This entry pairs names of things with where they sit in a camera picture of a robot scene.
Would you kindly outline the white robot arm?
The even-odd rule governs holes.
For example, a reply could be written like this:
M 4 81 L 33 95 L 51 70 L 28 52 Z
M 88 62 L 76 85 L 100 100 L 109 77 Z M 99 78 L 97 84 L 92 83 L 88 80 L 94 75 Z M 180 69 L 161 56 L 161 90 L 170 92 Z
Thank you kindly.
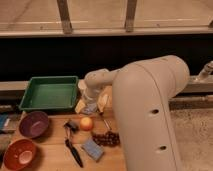
M 179 57 L 167 55 L 86 74 L 83 99 L 95 104 L 112 87 L 112 107 L 127 171 L 182 171 L 169 100 L 187 85 L 190 72 Z

